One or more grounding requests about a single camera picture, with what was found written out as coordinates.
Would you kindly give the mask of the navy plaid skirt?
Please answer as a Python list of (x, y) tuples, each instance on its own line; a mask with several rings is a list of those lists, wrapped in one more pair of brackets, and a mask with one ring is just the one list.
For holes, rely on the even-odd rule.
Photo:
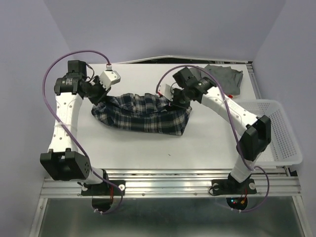
[(150, 93), (108, 96), (91, 109), (94, 118), (109, 127), (175, 136), (183, 135), (191, 112), (190, 106), (174, 107), (165, 97)]

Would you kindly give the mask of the grey skirt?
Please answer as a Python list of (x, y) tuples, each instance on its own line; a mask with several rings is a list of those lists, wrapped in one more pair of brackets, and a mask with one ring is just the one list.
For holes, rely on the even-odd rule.
[(207, 65), (203, 68), (217, 79), (226, 95), (239, 96), (240, 86), (243, 79), (243, 71), (231, 67)]

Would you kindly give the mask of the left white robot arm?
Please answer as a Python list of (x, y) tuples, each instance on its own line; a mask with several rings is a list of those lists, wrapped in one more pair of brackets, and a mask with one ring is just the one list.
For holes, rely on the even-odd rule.
[(110, 182), (104, 170), (93, 168), (90, 159), (77, 140), (79, 111), (84, 98), (97, 105), (107, 94), (99, 78), (89, 82), (88, 64), (80, 60), (68, 61), (67, 73), (54, 86), (56, 110), (53, 136), (40, 163), (53, 180), (76, 181), (84, 189), (106, 194)]

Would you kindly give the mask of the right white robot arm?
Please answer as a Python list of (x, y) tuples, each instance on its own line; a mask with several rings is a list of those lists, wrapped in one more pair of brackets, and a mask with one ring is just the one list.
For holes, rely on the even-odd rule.
[(271, 120), (249, 112), (225, 95), (219, 81), (210, 73), (198, 79), (189, 68), (184, 67), (173, 78), (178, 88), (173, 89), (167, 84), (159, 88), (173, 106), (184, 108), (191, 101), (197, 101), (231, 125), (237, 141), (238, 158), (230, 172), (227, 187), (231, 192), (238, 193), (245, 187), (245, 180), (250, 177), (258, 156), (271, 142)]

